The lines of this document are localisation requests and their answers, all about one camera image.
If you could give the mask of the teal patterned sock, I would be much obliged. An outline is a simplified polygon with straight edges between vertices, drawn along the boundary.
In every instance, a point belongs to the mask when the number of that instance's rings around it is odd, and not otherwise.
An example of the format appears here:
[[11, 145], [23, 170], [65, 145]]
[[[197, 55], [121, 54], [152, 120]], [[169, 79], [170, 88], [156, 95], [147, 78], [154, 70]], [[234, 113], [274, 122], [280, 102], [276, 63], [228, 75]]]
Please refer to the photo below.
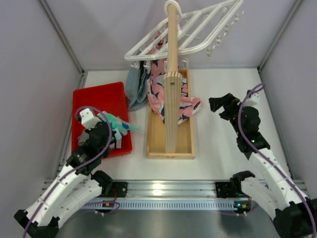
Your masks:
[[131, 125], [129, 122], [124, 121], [120, 117], [116, 117], [113, 114], [107, 113], [106, 111], [102, 111], [102, 113], [106, 116], [108, 121], [110, 122], [112, 129], [118, 129], [119, 132], [123, 135], [127, 134], [127, 131], [132, 130], [140, 130], [140, 126]]

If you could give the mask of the white clip sock hanger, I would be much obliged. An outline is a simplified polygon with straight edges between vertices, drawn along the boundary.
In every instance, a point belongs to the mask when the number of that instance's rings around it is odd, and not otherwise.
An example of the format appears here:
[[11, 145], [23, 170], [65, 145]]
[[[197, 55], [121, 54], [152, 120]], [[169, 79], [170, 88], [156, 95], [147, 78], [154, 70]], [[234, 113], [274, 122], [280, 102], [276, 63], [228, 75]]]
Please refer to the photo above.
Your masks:
[[225, 0], [200, 10], [183, 12], [177, 1], [168, 0], [164, 4], [166, 19], [147, 33], [124, 58], [138, 68], [141, 61], [167, 59], [169, 46], [177, 56], [187, 57], [205, 51], [209, 58], [240, 20], [242, 5], [242, 0]]

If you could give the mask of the grey sock black stripes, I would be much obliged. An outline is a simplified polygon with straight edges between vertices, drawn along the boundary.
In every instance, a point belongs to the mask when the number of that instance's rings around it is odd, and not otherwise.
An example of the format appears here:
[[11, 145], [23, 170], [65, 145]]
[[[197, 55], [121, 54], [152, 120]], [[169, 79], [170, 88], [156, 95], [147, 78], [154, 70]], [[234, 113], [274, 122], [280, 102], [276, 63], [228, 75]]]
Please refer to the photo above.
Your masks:
[[89, 139], [89, 134], [86, 131], [82, 131], [81, 135], [77, 137], [78, 146], [82, 146]]

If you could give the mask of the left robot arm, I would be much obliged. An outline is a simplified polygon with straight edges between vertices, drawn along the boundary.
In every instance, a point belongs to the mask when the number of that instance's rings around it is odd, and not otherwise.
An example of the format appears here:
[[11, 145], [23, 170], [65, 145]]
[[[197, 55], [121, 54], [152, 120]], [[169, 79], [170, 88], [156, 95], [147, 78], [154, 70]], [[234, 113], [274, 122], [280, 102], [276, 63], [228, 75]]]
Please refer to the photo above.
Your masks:
[[111, 126], [108, 122], [98, 121], [86, 131], [89, 138], [72, 152], [42, 196], [27, 209], [15, 213], [15, 220], [24, 229], [23, 237], [55, 237], [81, 207], [111, 191], [112, 178], [95, 170], [109, 155]]

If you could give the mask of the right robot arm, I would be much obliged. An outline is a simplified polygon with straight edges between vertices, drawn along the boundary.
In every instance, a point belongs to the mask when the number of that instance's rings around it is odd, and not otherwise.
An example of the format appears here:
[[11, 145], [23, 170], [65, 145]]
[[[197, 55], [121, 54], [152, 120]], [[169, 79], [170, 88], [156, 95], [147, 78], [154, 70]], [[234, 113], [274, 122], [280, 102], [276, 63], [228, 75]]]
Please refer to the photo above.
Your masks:
[[230, 179], [237, 195], [252, 198], [271, 218], [282, 238], [317, 236], [317, 201], [309, 198], [278, 163], [269, 143], [259, 131], [261, 119], [253, 106], [245, 106], [231, 93], [209, 98], [210, 109], [230, 122], [237, 135], [240, 152], [260, 172], [263, 185], [250, 171], [236, 173]]

